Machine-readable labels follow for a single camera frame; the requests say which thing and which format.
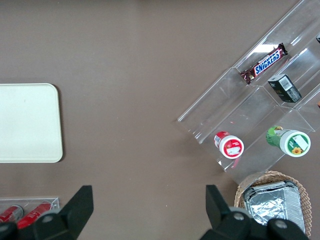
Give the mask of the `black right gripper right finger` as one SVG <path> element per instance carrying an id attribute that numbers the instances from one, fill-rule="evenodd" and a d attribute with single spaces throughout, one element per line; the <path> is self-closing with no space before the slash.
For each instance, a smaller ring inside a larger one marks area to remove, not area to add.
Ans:
<path id="1" fill-rule="evenodd" d="M 211 229 L 202 240 L 307 240 L 292 221 L 273 218 L 267 225 L 257 223 L 240 211 L 231 211 L 216 185 L 205 188 L 205 207 Z"/>

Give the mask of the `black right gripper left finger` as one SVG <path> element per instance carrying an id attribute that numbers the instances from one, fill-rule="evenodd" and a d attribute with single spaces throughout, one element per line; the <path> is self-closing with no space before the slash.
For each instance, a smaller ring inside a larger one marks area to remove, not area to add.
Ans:
<path id="1" fill-rule="evenodd" d="M 83 185 L 59 210 L 46 213 L 22 229 L 15 222 L 0 224 L 2 240 L 76 240 L 94 211 L 93 187 Z"/>

